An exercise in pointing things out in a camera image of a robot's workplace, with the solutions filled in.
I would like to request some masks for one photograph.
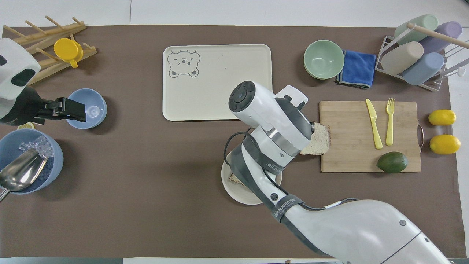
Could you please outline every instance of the bowl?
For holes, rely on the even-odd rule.
[[[74,128],[89,129],[103,122],[107,114],[107,105],[104,98],[95,90],[83,88],[74,91],[69,99],[85,105],[86,122],[67,119]]]
[[[344,53],[334,42],[322,39],[308,46],[303,63],[309,75],[325,80],[340,73],[344,67]]]
[[[227,161],[231,161],[231,152],[227,155]],[[231,198],[233,198],[237,202],[246,205],[261,204],[261,200],[259,200],[259,198],[246,186],[228,180],[231,173],[231,167],[226,164],[225,161],[223,161],[223,165],[221,166],[221,182],[223,183],[223,187],[225,188],[226,192],[231,196]],[[282,183],[282,173],[275,176],[275,182],[278,185]]]
[[[5,168],[24,152],[19,149],[21,143],[33,142],[40,136],[44,136],[49,141],[54,153],[54,157],[49,157],[47,163],[45,164],[45,168],[50,168],[47,170],[48,173],[41,173],[38,178],[26,189],[20,192],[10,192],[11,194],[29,194],[38,191],[52,183],[62,170],[63,153],[59,144],[53,138],[42,133],[41,131],[30,128],[15,130],[0,140],[0,170]]]

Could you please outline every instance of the yellow cup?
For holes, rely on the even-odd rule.
[[[73,68],[78,68],[77,62],[83,58],[83,48],[71,39],[59,39],[54,44],[55,54],[64,62],[68,62]]]

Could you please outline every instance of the fork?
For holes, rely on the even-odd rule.
[[[394,135],[393,135],[394,98],[389,98],[389,100],[387,101],[386,113],[389,115],[389,120],[387,123],[386,145],[390,146],[393,144],[393,140],[394,140]]]

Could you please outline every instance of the brown table mat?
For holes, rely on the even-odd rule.
[[[223,147],[246,125],[170,122],[162,114],[166,47],[262,43],[272,51],[274,92],[293,85],[305,93],[309,102],[303,113],[310,121],[319,120],[320,101],[392,96],[417,102],[426,136],[421,173],[321,173],[318,156],[299,156],[283,173],[285,189],[315,207],[345,197],[390,203],[447,257],[465,257],[455,155],[434,155],[428,148],[432,136],[451,132],[427,121],[433,110],[450,108],[447,82],[430,92],[376,72],[372,88],[364,91],[333,79],[316,80],[303,68],[303,52],[315,40],[378,54],[383,38],[392,33],[389,28],[88,27],[75,39],[96,46],[98,54],[33,87],[44,99],[95,89],[107,102],[107,117],[90,130],[65,120],[38,127],[62,147],[63,170],[50,186],[30,195],[11,194],[2,202],[0,256],[319,257],[266,207],[244,206],[225,192]],[[14,129],[1,125],[0,135]],[[239,142],[235,139],[230,148]]]

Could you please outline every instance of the blue cloth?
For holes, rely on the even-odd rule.
[[[344,68],[337,75],[339,84],[346,84],[361,89],[369,89],[375,72],[375,54],[343,50]]]

